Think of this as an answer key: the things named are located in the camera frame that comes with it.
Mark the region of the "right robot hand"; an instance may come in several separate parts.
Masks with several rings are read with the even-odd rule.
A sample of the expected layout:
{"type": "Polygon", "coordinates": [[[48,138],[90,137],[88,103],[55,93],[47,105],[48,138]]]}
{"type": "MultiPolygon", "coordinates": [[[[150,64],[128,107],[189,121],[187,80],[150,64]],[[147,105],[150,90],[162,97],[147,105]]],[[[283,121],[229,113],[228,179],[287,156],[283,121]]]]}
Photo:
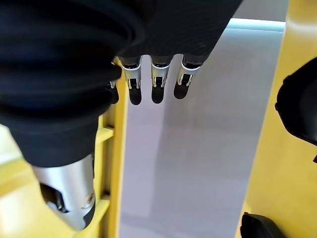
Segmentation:
{"type": "Polygon", "coordinates": [[[207,60],[239,0],[3,0],[0,122],[31,165],[46,204],[72,229],[91,222],[98,119],[125,75],[141,96],[151,57],[152,101],[163,100],[174,55],[177,99],[207,60]]]}

